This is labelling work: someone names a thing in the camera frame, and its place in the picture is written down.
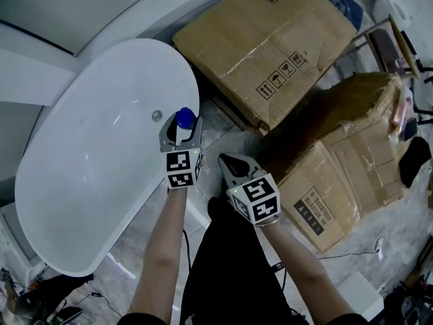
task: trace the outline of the white curved panel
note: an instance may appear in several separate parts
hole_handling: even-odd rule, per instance
[[[5,83],[0,101],[53,106],[75,76],[103,51],[142,34],[152,38],[203,5],[211,7],[212,1],[139,0],[103,28],[77,58],[0,25],[0,54],[7,55],[4,59],[0,56],[0,67],[9,69],[0,71],[0,82]]]
[[[69,276],[92,273],[162,179],[158,134],[187,106],[191,68],[150,39],[119,43],[71,84],[29,145],[16,207],[33,249]],[[164,118],[155,123],[152,112]]]

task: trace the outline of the black pants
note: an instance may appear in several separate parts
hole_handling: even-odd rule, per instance
[[[212,222],[192,265],[181,324],[290,323],[291,311],[253,226],[230,204],[212,198]]]
[[[40,283],[37,286],[37,290],[33,292],[42,295],[42,302],[45,304],[43,318],[47,319],[63,299],[65,299],[72,291],[82,286],[85,282],[92,279],[92,275],[74,278],[61,274],[60,276],[44,280]]]

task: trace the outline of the white container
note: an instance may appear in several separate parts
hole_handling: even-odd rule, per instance
[[[399,30],[410,27],[413,17],[411,0],[376,0],[373,17],[376,23],[385,20],[389,15],[394,18]]]
[[[196,79],[159,41],[119,43],[80,73],[16,177],[22,229],[48,265],[76,277],[95,271],[161,182],[158,134],[184,106],[198,115]]]

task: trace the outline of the cardboard box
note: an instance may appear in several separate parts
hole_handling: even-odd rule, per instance
[[[279,186],[282,209],[320,251],[363,215],[403,196],[400,146],[388,139],[400,88],[388,73],[342,81],[287,122],[286,131],[291,125],[296,132],[262,162]]]
[[[224,0],[173,41],[253,127],[266,133],[355,35],[328,0]]]

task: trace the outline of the concrete floor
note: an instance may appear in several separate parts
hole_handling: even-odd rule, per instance
[[[363,23],[365,29],[373,25],[369,17],[373,0],[357,1],[365,10]],[[374,70],[377,70],[377,66],[373,56],[368,47],[364,47],[359,52],[340,58],[317,83],[317,89],[327,89],[353,72]],[[189,236],[192,261],[210,222],[206,211],[207,202],[221,191],[222,175],[217,164],[217,156],[221,152],[237,152],[254,156],[261,143],[259,136],[242,131],[205,95],[200,99],[200,114],[204,119],[204,166],[198,187],[191,188],[188,192],[185,218],[185,230]],[[423,126],[419,133],[429,142],[432,149],[432,128]],[[428,163],[421,168],[403,199],[362,218],[355,229],[326,254],[326,256],[334,256],[372,251],[375,239],[379,235],[385,237],[381,254],[324,260],[323,265],[336,286],[354,271],[360,271],[377,290],[384,294],[411,271],[414,261],[427,240],[433,220],[433,211],[427,207],[426,189],[430,174],[431,166]],[[97,268],[95,280],[74,291],[68,297],[68,304],[74,304],[92,291],[97,291],[106,296],[110,300],[110,305],[117,311],[122,314],[127,311],[141,273],[146,242],[165,199],[166,186],[161,184]],[[283,220],[283,224],[307,248],[317,256],[322,256],[287,219]],[[257,234],[269,263],[271,265],[277,263],[279,259],[275,251],[260,231],[257,230]],[[187,276],[187,254],[183,243],[181,269],[173,305],[173,324],[179,323],[179,309]],[[277,277],[282,283],[283,272],[278,272]],[[290,307],[305,314],[312,324],[306,306],[290,278],[287,280],[284,294]],[[77,319],[77,324],[115,324],[118,320],[118,316],[108,308],[103,299],[89,297],[80,304],[80,307],[85,313]]]

